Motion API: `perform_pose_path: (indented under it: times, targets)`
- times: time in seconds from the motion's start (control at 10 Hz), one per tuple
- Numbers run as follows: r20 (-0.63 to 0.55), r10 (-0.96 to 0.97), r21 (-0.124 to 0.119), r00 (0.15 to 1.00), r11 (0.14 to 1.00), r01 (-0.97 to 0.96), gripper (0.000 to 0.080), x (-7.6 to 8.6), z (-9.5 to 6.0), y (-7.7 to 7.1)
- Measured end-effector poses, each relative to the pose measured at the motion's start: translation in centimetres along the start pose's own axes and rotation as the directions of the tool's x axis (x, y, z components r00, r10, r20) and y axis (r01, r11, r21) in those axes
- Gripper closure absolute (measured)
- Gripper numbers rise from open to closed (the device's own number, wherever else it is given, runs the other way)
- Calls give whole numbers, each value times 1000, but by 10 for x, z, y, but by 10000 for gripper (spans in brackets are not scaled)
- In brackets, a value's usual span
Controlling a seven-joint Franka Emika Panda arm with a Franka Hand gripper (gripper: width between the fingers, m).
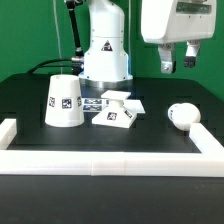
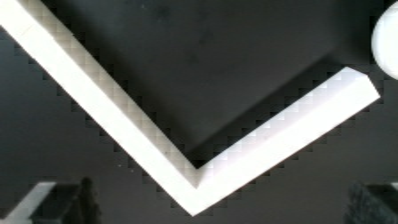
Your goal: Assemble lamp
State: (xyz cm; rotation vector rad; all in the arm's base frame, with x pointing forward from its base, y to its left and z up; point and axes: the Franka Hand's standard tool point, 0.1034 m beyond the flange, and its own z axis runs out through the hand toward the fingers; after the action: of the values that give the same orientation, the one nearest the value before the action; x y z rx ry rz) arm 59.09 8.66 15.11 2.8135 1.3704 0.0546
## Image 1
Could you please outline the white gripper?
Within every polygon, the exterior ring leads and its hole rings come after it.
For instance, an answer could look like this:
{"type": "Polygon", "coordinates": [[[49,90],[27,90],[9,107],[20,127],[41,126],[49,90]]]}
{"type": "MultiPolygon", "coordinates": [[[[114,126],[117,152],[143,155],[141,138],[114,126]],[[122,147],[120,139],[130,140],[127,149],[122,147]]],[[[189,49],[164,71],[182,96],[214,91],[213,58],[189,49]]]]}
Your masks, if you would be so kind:
{"type": "Polygon", "coordinates": [[[160,44],[162,73],[175,72],[177,42],[188,41],[184,67],[196,65],[200,40],[214,34],[216,9],[217,0],[142,0],[141,34],[145,42],[160,44]]]}

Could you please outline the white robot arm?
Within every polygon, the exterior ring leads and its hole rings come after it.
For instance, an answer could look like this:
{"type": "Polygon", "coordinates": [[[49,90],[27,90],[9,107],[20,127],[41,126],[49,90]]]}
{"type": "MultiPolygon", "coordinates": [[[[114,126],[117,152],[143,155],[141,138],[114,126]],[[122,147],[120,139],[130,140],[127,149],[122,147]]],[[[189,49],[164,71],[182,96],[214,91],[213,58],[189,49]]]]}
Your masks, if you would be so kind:
{"type": "MultiPolygon", "coordinates": [[[[124,51],[123,10],[110,0],[86,0],[90,13],[90,47],[84,54],[83,82],[111,88],[133,79],[124,51]]],[[[217,0],[141,0],[141,35],[156,44],[161,71],[175,71],[175,45],[187,44],[184,65],[195,66],[203,39],[213,36],[217,0]]]]}

